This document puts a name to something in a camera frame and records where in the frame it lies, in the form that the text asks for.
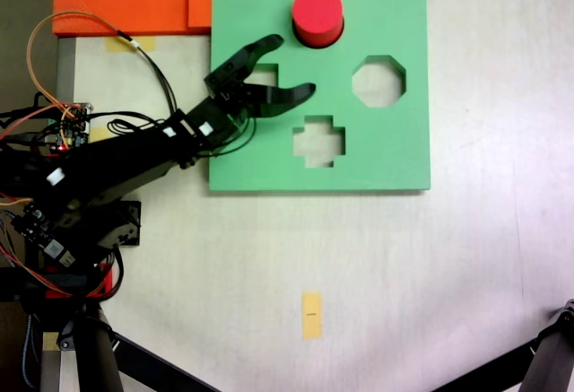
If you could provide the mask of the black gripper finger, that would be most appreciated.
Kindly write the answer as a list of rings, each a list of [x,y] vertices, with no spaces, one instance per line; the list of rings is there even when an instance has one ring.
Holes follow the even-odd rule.
[[[303,83],[290,89],[265,87],[263,118],[278,117],[309,100],[316,91],[314,83]]]
[[[234,76],[238,80],[244,81],[252,74],[262,56],[275,51],[283,43],[284,39],[281,35],[270,34],[241,48],[231,58]]]

